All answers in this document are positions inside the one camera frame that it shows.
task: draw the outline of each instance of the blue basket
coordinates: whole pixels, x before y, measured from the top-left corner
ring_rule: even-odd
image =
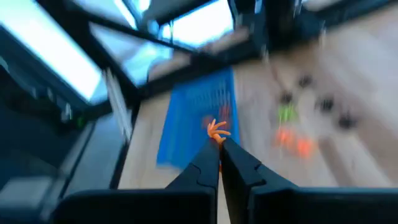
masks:
[[[220,129],[231,132],[230,137],[239,143],[233,71],[230,68],[179,85],[172,91],[157,164],[186,168],[209,138],[206,128],[213,118],[217,122],[226,120],[228,126]]]

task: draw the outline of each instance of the wooden table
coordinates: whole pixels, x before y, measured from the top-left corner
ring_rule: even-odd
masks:
[[[375,12],[331,30],[323,47],[309,43],[233,67],[241,145],[264,165],[300,186],[395,187],[398,185],[398,7]],[[313,85],[297,85],[303,74]],[[277,105],[283,90],[293,93],[298,120],[291,128],[312,138],[308,159],[275,145]],[[324,96],[335,98],[331,114],[314,109]],[[170,93],[141,104],[120,189],[165,187],[180,172],[156,167]],[[358,126],[337,126],[350,111]],[[228,223],[222,185],[218,221]]]

